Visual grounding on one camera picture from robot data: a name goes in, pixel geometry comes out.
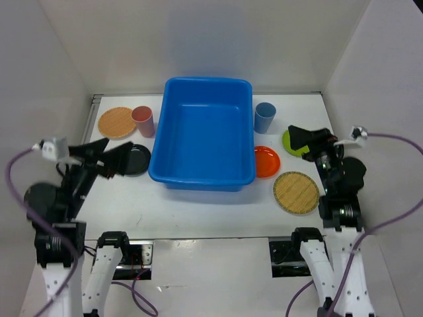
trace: white wall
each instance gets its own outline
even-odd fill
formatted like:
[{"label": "white wall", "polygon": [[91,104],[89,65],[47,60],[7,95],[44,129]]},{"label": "white wall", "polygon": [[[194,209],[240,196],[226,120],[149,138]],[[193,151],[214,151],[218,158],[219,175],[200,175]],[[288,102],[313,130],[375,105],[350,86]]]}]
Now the white wall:
[{"label": "white wall", "polygon": [[[323,93],[332,126],[394,133],[423,145],[423,14],[412,0],[371,0]],[[368,226],[422,197],[423,158],[409,145],[370,139],[351,155],[367,166],[360,202]],[[421,315],[423,210],[380,237],[405,316]]]},{"label": "white wall", "polygon": [[369,0],[39,0],[92,93],[162,92],[174,76],[320,91]]},{"label": "white wall", "polygon": [[[89,98],[36,1],[0,1],[0,167],[42,137],[81,140]],[[54,165],[33,154],[18,163],[21,193],[37,180],[57,180]],[[35,264],[34,231],[0,178],[0,316],[18,316]]]}]

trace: blue tub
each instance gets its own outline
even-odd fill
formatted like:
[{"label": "blue tub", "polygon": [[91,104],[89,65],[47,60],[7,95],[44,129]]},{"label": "blue tub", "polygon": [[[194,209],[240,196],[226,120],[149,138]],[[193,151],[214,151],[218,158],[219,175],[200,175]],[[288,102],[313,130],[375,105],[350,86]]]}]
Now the blue tub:
[{"label": "blue tub", "polygon": [[237,192],[256,177],[247,81],[177,77],[165,87],[150,177],[168,188]]}]

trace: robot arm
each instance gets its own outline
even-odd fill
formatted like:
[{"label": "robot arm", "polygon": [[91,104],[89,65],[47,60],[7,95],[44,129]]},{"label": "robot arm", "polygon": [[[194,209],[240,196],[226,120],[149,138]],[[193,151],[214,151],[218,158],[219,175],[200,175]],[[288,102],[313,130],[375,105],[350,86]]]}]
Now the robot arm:
[{"label": "robot arm", "polygon": [[[104,152],[108,139],[78,147],[68,147],[65,139],[45,139],[39,144],[43,157],[68,162],[60,187],[48,183],[32,185],[24,200],[41,217],[70,240],[79,254],[78,264],[67,286],[47,310],[50,317],[103,317],[104,302],[114,271],[122,255],[127,254],[129,239],[124,232],[105,232],[98,240],[98,252],[86,291],[81,294],[81,268],[84,260],[86,223],[74,221],[96,177],[111,178],[124,174],[132,142]],[[37,263],[42,267],[48,299],[56,296],[72,270],[73,256],[57,236],[36,223]]]},{"label": "robot arm", "polygon": [[[325,239],[316,228],[296,228],[291,236],[310,269],[319,295],[318,317],[325,317],[340,286],[352,246],[363,233],[363,221],[357,192],[364,186],[366,168],[356,158],[344,158],[344,146],[362,147],[367,131],[353,127],[351,140],[339,141],[328,129],[307,131],[289,126],[291,147],[310,148],[303,159],[316,164],[326,195],[319,200]],[[357,249],[335,316],[375,317],[365,282],[364,265]]]},{"label": "robot arm", "polygon": [[114,271],[122,256],[127,254],[128,245],[129,239],[124,232],[105,232],[98,240],[94,266],[82,294],[83,316],[104,316],[104,304]]}]

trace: blue cup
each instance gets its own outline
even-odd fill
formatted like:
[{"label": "blue cup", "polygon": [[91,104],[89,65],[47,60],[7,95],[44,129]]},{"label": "blue cup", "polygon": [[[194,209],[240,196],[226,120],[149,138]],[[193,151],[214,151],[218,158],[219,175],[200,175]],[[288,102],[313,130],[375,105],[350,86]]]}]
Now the blue cup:
[{"label": "blue cup", "polygon": [[268,102],[261,102],[256,107],[256,114],[254,115],[254,131],[260,134],[265,134],[272,123],[276,114],[276,108],[273,104]]}]

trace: black plate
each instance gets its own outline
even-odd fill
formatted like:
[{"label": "black plate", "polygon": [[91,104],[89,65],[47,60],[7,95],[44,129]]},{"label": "black plate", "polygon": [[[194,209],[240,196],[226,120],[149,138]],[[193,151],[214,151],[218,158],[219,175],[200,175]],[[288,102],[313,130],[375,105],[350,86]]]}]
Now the black plate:
[{"label": "black plate", "polygon": [[151,153],[149,149],[140,144],[134,144],[132,147],[125,176],[139,176],[148,170],[150,165]]}]

